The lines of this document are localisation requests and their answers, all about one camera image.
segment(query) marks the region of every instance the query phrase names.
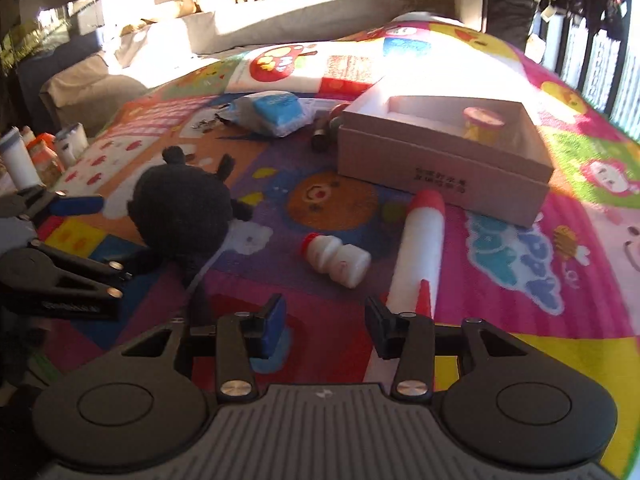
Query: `red bottle cap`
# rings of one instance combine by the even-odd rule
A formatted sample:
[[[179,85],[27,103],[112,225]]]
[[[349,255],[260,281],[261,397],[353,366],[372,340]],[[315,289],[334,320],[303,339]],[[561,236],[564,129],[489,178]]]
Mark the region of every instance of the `red bottle cap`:
[[[306,256],[306,249],[317,236],[320,236],[320,233],[309,233],[307,236],[305,236],[305,239],[302,240],[302,245],[300,245],[300,254]]]
[[[419,207],[432,207],[440,211],[441,215],[444,216],[444,200],[442,199],[442,195],[434,189],[418,191],[409,203],[406,213],[409,214]]]

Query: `pink lid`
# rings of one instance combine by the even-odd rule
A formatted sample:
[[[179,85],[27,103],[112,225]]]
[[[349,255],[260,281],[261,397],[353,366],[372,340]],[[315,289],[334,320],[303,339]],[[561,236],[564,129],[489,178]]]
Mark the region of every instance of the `pink lid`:
[[[465,115],[467,120],[477,126],[481,126],[482,128],[499,130],[504,126],[504,119],[499,114],[492,112],[491,110],[486,110],[485,108],[470,106],[469,108],[465,108],[462,113]]]
[[[409,203],[406,213],[409,214],[414,209],[418,209],[420,207],[431,207],[440,211],[440,214],[444,216],[444,200],[442,199],[442,195],[435,189],[423,189],[422,191],[418,191]]]
[[[320,233],[309,233],[305,236],[305,239],[302,240],[302,244],[300,245],[300,254],[306,256],[306,250],[308,249],[309,244],[318,236],[320,236]]]

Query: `white bottle with gray cap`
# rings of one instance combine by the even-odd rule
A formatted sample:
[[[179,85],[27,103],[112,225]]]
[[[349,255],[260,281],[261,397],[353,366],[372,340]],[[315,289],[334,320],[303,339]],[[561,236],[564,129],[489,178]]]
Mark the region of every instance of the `white bottle with gray cap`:
[[[18,191],[42,184],[18,128],[0,137],[0,158]]]

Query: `blue print on mat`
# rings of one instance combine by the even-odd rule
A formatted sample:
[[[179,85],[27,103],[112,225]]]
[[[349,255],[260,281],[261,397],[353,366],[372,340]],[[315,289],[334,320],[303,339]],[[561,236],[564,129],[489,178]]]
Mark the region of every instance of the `blue print on mat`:
[[[551,270],[551,241],[538,224],[523,229],[473,213],[466,218],[469,262],[503,288],[519,290],[546,313],[562,314],[560,282]]]

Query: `clothing tag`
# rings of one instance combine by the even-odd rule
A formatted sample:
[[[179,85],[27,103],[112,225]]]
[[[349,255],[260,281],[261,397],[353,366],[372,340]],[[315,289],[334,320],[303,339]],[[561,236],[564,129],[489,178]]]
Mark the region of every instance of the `clothing tag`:
[[[540,18],[542,18],[548,23],[555,13],[556,13],[556,8],[553,5],[549,5],[549,6],[546,6],[546,9],[540,13]]]

